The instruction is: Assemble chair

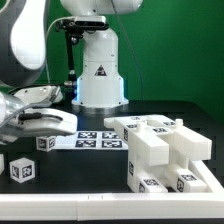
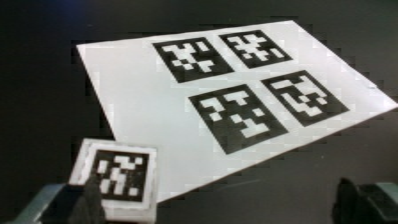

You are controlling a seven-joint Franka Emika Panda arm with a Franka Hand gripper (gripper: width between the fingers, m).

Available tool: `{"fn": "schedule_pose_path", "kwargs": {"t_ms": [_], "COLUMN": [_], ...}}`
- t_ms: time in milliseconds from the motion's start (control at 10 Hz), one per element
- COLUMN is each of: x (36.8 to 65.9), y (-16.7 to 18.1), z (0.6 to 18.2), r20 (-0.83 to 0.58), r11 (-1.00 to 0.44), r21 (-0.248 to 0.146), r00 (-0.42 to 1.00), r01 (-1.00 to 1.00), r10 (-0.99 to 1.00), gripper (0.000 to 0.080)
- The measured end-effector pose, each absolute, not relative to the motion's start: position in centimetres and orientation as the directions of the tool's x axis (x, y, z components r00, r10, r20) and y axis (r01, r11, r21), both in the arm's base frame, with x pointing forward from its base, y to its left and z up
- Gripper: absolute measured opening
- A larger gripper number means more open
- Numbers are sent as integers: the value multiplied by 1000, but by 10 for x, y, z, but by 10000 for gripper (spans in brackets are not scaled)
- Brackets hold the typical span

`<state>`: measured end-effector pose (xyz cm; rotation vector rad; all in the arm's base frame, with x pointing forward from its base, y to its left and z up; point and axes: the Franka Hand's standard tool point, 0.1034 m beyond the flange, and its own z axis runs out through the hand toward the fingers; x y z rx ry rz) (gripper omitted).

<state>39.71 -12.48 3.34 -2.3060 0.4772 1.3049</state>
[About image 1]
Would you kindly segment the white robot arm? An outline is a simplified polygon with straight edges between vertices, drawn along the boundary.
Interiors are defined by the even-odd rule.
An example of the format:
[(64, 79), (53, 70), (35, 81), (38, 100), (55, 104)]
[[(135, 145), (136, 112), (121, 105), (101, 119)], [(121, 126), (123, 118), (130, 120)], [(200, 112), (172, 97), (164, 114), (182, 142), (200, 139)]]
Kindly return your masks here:
[(0, 7), (0, 144), (20, 137), (67, 136), (77, 129), (77, 117), (53, 109), (62, 99), (58, 86), (34, 86), (46, 63), (46, 23), (49, 0), (6, 0)]

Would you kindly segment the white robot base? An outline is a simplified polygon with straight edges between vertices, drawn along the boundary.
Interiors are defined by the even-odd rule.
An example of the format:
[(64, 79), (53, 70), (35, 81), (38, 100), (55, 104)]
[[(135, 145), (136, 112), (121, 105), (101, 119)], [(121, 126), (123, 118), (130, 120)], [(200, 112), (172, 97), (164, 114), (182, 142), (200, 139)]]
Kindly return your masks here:
[[(72, 16), (106, 16), (137, 11), (143, 0), (60, 0)], [(83, 35), (83, 72), (72, 100), (75, 109), (111, 111), (129, 101), (118, 72), (118, 37), (108, 28)]]

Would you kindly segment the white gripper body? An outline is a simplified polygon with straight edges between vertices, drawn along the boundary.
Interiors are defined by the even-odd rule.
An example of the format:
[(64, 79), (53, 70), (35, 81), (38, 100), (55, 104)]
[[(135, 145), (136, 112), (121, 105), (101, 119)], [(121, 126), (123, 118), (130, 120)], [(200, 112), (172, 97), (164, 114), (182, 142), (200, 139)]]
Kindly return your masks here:
[(23, 126), (22, 137), (67, 136), (76, 132), (77, 117), (52, 108), (53, 103), (63, 98), (59, 86), (27, 87), (13, 96), (24, 103), (24, 110), (18, 115)]

